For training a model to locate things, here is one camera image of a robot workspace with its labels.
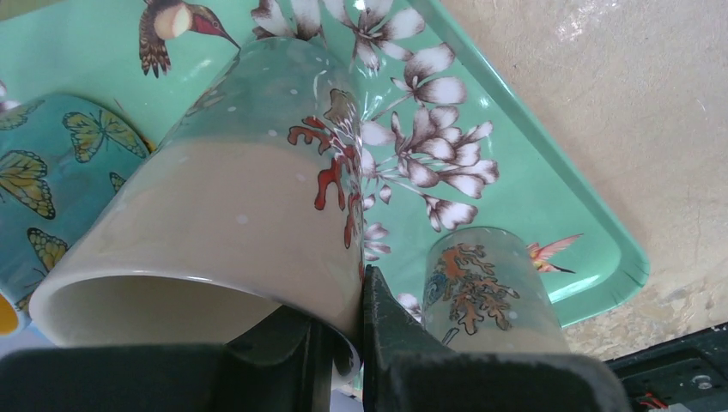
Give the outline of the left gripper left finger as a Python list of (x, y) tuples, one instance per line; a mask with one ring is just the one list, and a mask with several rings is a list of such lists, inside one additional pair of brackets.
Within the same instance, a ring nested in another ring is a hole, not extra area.
[(4, 411), (326, 411), (335, 334), (279, 308), (225, 344), (21, 351), (1, 362)]

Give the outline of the blue mug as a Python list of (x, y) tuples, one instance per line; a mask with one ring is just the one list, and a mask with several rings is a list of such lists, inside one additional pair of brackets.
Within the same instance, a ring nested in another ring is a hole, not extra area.
[(1, 114), (1, 335), (32, 321), (29, 301), (149, 156), (117, 114), (47, 94)]

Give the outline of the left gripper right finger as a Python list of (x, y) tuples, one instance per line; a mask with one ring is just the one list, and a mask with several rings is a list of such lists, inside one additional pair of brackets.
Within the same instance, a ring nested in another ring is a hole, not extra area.
[(576, 354), (459, 353), (427, 333), (367, 266), (362, 290), (366, 411), (629, 411), (616, 375)]

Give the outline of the beige floral mug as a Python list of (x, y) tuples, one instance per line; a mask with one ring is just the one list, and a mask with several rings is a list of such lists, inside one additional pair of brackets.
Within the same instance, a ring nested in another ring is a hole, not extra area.
[(245, 46), (36, 289), (60, 347), (225, 343), (282, 306), (361, 368), (360, 116), (348, 71), (292, 38)]

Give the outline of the tan floral mug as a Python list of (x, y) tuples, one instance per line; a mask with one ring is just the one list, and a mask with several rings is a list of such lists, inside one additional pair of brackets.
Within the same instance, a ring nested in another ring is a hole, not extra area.
[(569, 352), (525, 243), (495, 227), (461, 229), (427, 256), (422, 325), (458, 352)]

